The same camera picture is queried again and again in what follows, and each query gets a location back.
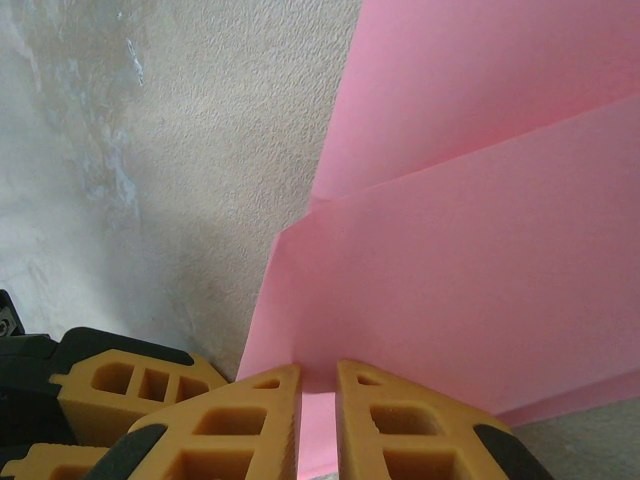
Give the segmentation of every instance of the concrete floor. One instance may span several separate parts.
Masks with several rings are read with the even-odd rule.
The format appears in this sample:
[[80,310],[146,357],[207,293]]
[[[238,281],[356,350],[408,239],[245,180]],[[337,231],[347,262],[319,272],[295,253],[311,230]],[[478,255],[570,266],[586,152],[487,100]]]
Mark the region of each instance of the concrete floor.
[[[0,0],[0,286],[238,366],[305,210],[357,0]],[[640,404],[518,429],[566,479],[640,478]]]

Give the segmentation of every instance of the gray floor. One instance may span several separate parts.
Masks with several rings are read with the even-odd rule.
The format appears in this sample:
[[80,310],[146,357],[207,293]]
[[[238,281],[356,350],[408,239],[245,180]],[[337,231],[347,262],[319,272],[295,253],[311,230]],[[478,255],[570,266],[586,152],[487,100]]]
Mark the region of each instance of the gray floor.
[[[232,377],[305,211],[358,0],[0,0],[0,287]],[[640,478],[629,402],[518,429],[558,478]]]

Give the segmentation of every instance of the orange rubber pad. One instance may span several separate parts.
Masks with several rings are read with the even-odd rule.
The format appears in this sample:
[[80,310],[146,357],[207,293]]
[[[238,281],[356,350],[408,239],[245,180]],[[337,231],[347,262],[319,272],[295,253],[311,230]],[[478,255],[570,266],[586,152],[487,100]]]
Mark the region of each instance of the orange rubber pad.
[[340,480],[508,480],[475,434],[491,415],[350,360],[338,363]]
[[107,450],[36,443],[25,458],[8,462],[0,476],[14,480],[80,480]]
[[288,365],[146,416],[168,428],[129,477],[295,480],[300,367]]
[[58,401],[81,445],[110,447],[138,419],[168,405],[227,385],[202,357],[193,365],[108,350],[73,365]]

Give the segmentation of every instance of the pink paper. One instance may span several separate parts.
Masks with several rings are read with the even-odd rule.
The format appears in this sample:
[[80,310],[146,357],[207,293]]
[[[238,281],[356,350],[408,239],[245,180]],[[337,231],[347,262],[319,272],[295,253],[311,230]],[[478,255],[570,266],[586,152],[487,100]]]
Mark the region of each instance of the pink paper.
[[[633,97],[313,211],[240,376],[297,362],[329,392],[355,358],[498,414],[640,369],[639,131]],[[308,400],[301,478],[330,451],[310,440],[335,448]]]
[[365,0],[312,205],[611,103],[640,85],[625,0]]

